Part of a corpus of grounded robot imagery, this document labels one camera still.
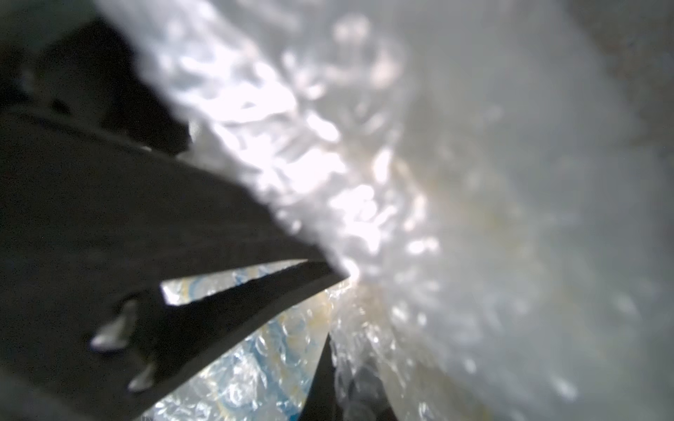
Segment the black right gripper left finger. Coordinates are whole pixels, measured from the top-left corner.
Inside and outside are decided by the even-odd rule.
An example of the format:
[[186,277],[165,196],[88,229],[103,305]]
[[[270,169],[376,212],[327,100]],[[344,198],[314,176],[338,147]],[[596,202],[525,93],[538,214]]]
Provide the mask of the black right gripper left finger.
[[330,335],[326,337],[312,385],[298,421],[342,421],[342,410],[335,390],[335,365]]

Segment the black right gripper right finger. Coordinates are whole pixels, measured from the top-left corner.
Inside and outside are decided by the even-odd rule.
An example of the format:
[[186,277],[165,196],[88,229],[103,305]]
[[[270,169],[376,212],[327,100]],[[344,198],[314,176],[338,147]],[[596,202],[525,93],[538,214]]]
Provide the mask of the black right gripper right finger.
[[347,421],[397,421],[376,367],[359,368],[349,382],[344,403]]

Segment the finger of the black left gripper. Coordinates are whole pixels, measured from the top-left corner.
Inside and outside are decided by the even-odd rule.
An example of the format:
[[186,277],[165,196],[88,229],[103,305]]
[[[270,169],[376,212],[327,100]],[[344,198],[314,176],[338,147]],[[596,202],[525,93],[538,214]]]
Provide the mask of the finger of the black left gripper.
[[343,276],[237,186],[1,114],[1,417],[131,420]]

